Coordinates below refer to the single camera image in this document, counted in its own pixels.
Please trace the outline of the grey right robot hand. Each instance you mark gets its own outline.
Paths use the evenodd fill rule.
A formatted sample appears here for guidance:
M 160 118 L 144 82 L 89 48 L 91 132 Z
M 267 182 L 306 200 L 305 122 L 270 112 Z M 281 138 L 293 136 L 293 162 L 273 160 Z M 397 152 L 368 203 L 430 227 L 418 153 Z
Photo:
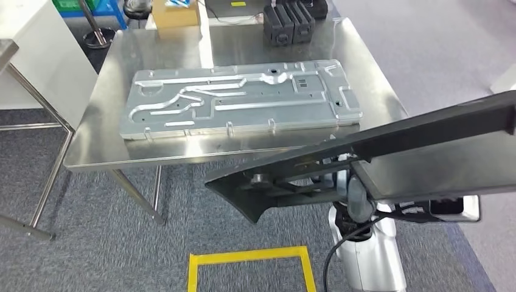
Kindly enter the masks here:
M 345 211 L 351 222 L 365 223 L 376 211 L 376 206 L 368 199 L 365 186 L 350 170 L 325 174 L 322 176 L 322 183 L 336 191 L 336 206 L 329 210 L 330 224 L 336 226 L 338 214 L 344 215 Z

